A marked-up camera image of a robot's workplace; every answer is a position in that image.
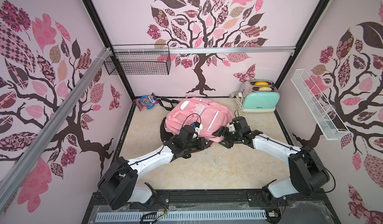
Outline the pink backpack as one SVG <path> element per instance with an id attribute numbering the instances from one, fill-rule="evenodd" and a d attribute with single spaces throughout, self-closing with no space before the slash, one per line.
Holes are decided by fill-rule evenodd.
<path id="1" fill-rule="evenodd" d="M 226 106 L 207 98 L 186 98 L 178 101 L 163 119 L 161 129 L 179 134 L 182 127 L 198 122 L 202 125 L 199 136 L 213 142 L 220 142 L 223 136 L 214 136 L 220 128 L 226 127 L 234 118 Z"/>

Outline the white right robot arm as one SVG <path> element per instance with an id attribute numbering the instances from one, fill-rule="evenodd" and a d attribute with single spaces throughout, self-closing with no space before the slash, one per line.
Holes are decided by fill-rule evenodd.
<path id="1" fill-rule="evenodd" d="M 288 166 L 289 177 L 266 185 L 266 193 L 273 198 L 292 194 L 311 196 L 333 177 L 316 151 L 310 147 L 298 148 L 281 143 L 259 130 L 250 130 L 248 126 L 242 129 L 235 129 L 234 126 L 221 127 L 213 133 L 213 136 L 222 138 L 220 143 L 226 148 L 241 143 L 252 149 L 263 151 Z"/>

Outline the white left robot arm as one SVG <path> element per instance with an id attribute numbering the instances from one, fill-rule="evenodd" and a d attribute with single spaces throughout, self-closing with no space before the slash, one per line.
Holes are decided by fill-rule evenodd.
<path id="1" fill-rule="evenodd" d="M 190 158 L 192 153 L 210 147 L 210 142 L 200 136 L 203 125 L 194 122 L 181 128 L 163 145 L 144 156 L 126 160 L 117 158 L 97 184 L 112 210 L 127 202 L 145 204 L 153 199 L 155 190 L 149 185 L 138 185 L 137 181 L 154 169 L 171 163 L 178 158 Z"/>

